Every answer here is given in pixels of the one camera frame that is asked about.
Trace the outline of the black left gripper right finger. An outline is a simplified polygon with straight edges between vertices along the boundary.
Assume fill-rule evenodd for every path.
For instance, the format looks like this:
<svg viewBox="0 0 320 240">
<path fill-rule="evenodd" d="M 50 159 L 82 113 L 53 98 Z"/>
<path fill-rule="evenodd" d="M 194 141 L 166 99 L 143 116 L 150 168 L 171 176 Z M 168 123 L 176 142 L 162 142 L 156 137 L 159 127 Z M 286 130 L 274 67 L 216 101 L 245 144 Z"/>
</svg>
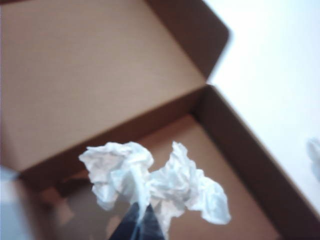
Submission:
<svg viewBox="0 0 320 240">
<path fill-rule="evenodd" d="M 143 240 L 164 240 L 158 219 L 155 215 L 152 205 L 150 204 L 145 211 L 142 220 L 142 239 Z"/>
</svg>

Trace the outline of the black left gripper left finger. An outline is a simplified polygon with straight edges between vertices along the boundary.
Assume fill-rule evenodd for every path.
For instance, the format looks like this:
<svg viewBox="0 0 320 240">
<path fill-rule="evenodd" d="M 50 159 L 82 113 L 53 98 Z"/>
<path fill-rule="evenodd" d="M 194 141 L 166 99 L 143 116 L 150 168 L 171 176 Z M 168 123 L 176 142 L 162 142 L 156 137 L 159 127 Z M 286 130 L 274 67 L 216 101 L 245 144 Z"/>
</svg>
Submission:
<svg viewBox="0 0 320 240">
<path fill-rule="evenodd" d="M 113 231 L 109 240 L 131 240 L 139 218 L 139 205 L 134 203 L 130 206 L 119 225 Z"/>
</svg>

